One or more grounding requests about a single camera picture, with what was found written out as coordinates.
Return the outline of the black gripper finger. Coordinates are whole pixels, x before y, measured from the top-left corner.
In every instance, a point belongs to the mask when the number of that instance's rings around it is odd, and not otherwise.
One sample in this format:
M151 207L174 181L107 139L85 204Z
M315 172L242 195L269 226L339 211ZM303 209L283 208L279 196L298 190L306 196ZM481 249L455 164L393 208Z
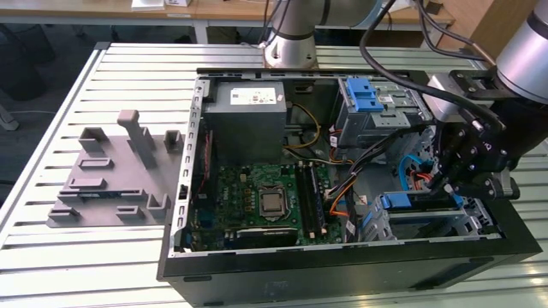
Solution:
M501 182L493 176L479 175L467 181L451 181L446 184L446 188L455 195L466 198L497 200L503 197Z
M434 134L434 157L437 171L429 182L430 195L441 194L443 186L454 181L461 169L461 151L469 139L463 126L438 126Z

